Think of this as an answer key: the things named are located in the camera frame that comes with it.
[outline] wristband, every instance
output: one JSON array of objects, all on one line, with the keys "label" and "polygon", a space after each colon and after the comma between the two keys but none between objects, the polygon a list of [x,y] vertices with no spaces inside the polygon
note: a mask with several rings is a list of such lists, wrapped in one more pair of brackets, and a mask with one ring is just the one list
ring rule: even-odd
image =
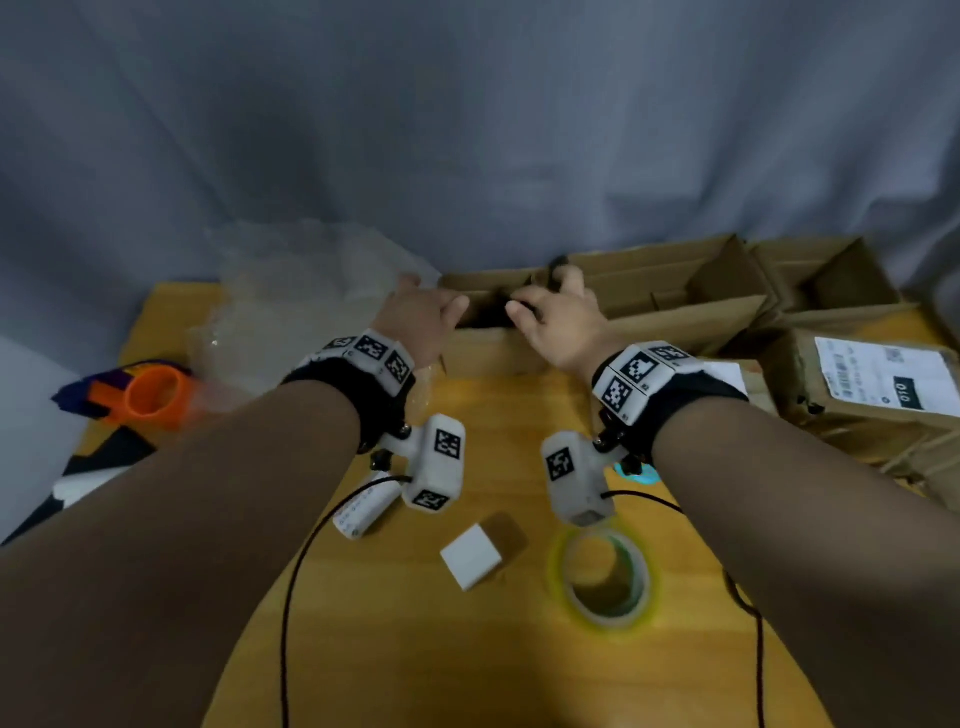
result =
[{"label": "wristband", "polygon": [[707,374],[703,363],[663,341],[633,344],[593,375],[601,420],[632,454],[653,465],[653,446],[664,425],[705,397],[749,401],[735,387]]},{"label": "wristband", "polygon": [[403,428],[407,395],[416,382],[413,369],[413,357],[402,344],[367,329],[307,356],[281,384],[321,381],[343,393],[360,417],[357,452],[364,453],[384,433]]}]

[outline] person's left arm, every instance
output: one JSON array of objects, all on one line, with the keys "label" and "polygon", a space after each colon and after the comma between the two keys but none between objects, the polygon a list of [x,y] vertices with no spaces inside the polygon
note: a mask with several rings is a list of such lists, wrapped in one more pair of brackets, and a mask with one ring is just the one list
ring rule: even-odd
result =
[{"label": "person's left arm", "polygon": [[[466,308],[402,278],[372,327],[425,366]],[[291,382],[0,550],[4,724],[200,725],[359,442],[347,397]]]}]

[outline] plastic sheet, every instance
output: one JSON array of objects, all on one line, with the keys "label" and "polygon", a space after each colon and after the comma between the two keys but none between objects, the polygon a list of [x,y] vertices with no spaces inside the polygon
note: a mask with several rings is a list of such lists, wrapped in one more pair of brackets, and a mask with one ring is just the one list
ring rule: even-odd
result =
[{"label": "plastic sheet", "polygon": [[[359,225],[237,223],[214,231],[228,301],[191,332],[191,365],[204,386],[196,407],[227,412],[274,387],[330,339],[366,328],[400,273],[436,286],[440,273]],[[429,400],[430,370],[416,372],[407,417]]]}]

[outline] person's right arm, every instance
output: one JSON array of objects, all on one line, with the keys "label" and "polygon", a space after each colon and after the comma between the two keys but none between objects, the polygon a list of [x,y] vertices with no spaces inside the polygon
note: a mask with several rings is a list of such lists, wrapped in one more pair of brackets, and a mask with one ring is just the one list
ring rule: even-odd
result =
[{"label": "person's right arm", "polygon": [[[531,345],[586,382],[630,341],[583,275],[528,287],[507,312]],[[954,726],[960,675],[960,520],[751,405],[709,398],[660,430],[664,483],[775,627],[838,728]]]}]

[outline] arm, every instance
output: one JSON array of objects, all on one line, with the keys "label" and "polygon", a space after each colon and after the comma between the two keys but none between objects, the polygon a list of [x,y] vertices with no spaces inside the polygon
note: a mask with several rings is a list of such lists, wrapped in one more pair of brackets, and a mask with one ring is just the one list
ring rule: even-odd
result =
[{"label": "arm", "polygon": [[[423,366],[466,304],[405,279],[373,327]],[[0,551],[4,723],[200,725],[359,440],[339,391],[286,384]]]},{"label": "arm", "polygon": [[[508,314],[590,378],[619,339],[575,268]],[[777,629],[837,726],[947,726],[960,674],[960,522],[741,401],[703,399],[660,430],[664,482]]]}]

